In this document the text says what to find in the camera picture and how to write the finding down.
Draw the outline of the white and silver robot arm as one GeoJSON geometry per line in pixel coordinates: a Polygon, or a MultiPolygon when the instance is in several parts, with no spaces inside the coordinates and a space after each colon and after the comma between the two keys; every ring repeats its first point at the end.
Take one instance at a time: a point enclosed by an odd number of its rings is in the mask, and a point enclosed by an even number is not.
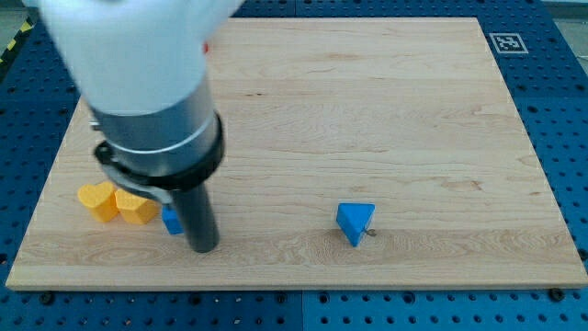
{"type": "Polygon", "coordinates": [[[35,7],[104,134],[104,171],[170,203],[223,154],[205,42],[241,0],[38,0],[35,7]]]}

